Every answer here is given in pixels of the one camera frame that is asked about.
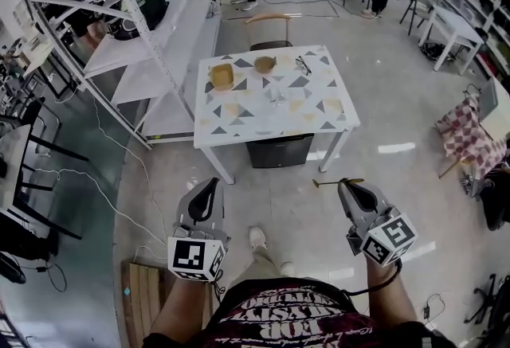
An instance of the glasses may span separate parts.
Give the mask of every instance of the glasses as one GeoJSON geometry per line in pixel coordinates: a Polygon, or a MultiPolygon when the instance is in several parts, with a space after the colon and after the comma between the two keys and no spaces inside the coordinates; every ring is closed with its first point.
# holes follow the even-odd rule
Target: glasses
{"type": "Polygon", "coordinates": [[[301,70],[303,72],[306,71],[306,75],[305,76],[308,76],[310,73],[312,73],[312,70],[308,67],[308,65],[306,65],[306,62],[304,61],[303,57],[301,57],[301,56],[297,57],[296,64],[298,66],[300,66],[301,68],[304,68],[304,69],[301,69],[301,70]]]}

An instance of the wooden bowl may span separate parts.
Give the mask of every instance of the wooden bowl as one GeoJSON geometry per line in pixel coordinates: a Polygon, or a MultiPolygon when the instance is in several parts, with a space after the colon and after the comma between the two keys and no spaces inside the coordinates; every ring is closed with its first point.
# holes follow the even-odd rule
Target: wooden bowl
{"type": "Polygon", "coordinates": [[[216,65],[210,70],[209,78],[217,90],[229,90],[233,87],[233,69],[231,64],[216,65]]]}
{"type": "Polygon", "coordinates": [[[255,60],[255,69],[259,73],[270,73],[277,64],[276,58],[258,57],[255,60]]]}

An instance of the white cable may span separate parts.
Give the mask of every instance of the white cable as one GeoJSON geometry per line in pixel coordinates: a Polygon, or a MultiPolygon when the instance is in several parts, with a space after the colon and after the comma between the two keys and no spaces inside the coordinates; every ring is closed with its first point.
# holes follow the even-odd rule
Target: white cable
{"type": "Polygon", "coordinates": [[[139,246],[138,248],[136,248],[136,252],[135,252],[135,258],[133,259],[133,263],[136,263],[136,257],[138,256],[138,251],[140,249],[146,249],[148,250],[151,255],[153,255],[153,257],[155,257],[157,260],[166,260],[167,258],[166,257],[157,257],[154,252],[151,251],[151,249],[148,247],[148,246],[139,246]]]}
{"type": "Polygon", "coordinates": [[[143,163],[142,159],[138,155],[136,155],[131,150],[129,150],[127,147],[123,146],[118,141],[116,141],[115,139],[113,139],[112,137],[110,137],[109,135],[106,134],[106,132],[101,127],[101,120],[99,118],[99,110],[97,109],[97,105],[96,105],[96,98],[94,96],[92,98],[94,99],[94,107],[96,108],[97,125],[98,125],[98,128],[101,130],[101,132],[104,134],[104,137],[106,137],[107,139],[110,139],[111,141],[113,141],[118,146],[121,146],[129,154],[131,154],[133,157],[135,157],[138,161],[140,161],[142,163],[143,170],[145,171],[145,176],[147,177],[147,183],[149,184],[149,191],[151,192],[152,203],[156,207],[156,209],[157,209],[157,211],[159,213],[159,216],[161,217],[161,225],[163,227],[163,231],[165,232],[165,237],[168,237],[167,229],[165,228],[165,220],[163,218],[163,213],[161,212],[161,209],[158,207],[158,204],[156,204],[156,201],[154,199],[154,191],[152,189],[151,180],[149,179],[149,173],[147,172],[147,168],[145,167],[145,164],[143,163]]]}
{"type": "Polygon", "coordinates": [[[152,233],[149,229],[147,229],[145,226],[142,226],[141,224],[139,223],[136,223],[131,217],[129,217],[128,215],[126,215],[125,213],[122,213],[120,212],[119,210],[117,210],[117,208],[115,206],[113,206],[113,204],[110,202],[110,200],[108,199],[108,197],[106,196],[106,194],[103,192],[103,190],[101,189],[101,187],[99,186],[99,183],[94,179],[92,178],[90,175],[88,175],[87,173],[85,172],[80,172],[80,171],[76,171],[76,170],[69,170],[67,168],[62,168],[61,170],[57,171],[57,170],[43,170],[42,168],[34,168],[36,171],[42,171],[42,172],[45,172],[45,173],[55,173],[57,174],[57,180],[60,181],[61,179],[61,172],[63,171],[68,171],[68,172],[72,172],[72,173],[76,173],[76,174],[79,174],[79,175],[86,175],[87,177],[89,177],[90,179],[92,179],[95,183],[96,183],[96,186],[97,186],[97,189],[99,190],[99,192],[101,193],[101,195],[103,195],[104,199],[106,199],[107,203],[112,207],[112,209],[118,213],[121,217],[125,217],[126,219],[128,219],[129,221],[131,221],[134,225],[138,226],[139,228],[143,229],[145,232],[147,232],[149,235],[151,235],[152,237],[154,237],[159,243],[161,244],[164,244],[165,246],[167,246],[167,243],[162,241],[161,239],[159,239],[154,233],[152,233]]]}

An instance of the geometric patterned tabletop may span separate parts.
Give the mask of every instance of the geometric patterned tabletop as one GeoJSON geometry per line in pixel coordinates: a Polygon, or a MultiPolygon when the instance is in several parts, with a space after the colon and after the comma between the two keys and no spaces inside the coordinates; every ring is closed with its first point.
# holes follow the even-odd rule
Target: geometric patterned tabletop
{"type": "Polygon", "coordinates": [[[325,45],[293,46],[225,55],[200,61],[194,146],[213,147],[307,133],[351,130],[359,118],[325,45]],[[296,63],[301,56],[312,71],[296,63]],[[271,73],[253,66],[275,57],[271,73]],[[231,64],[233,87],[218,91],[210,69],[231,64]]]}

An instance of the checkered cloth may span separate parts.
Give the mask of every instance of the checkered cloth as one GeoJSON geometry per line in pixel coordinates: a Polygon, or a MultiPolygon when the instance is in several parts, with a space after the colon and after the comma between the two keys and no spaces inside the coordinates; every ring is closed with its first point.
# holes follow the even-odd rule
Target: checkered cloth
{"type": "Polygon", "coordinates": [[[483,178],[507,150],[504,140],[494,141],[479,123],[478,96],[468,96],[461,104],[436,122],[445,141],[446,156],[471,164],[474,178],[483,178]]]}

